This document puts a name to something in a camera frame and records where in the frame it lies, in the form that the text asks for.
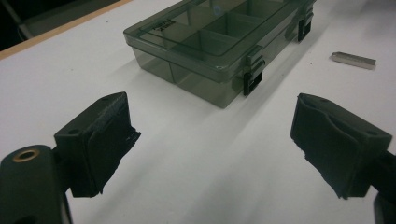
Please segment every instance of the clear plastic organizer box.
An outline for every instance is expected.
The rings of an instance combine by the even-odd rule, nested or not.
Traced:
[[[143,69],[221,108],[311,29],[315,0],[184,0],[124,31]]]

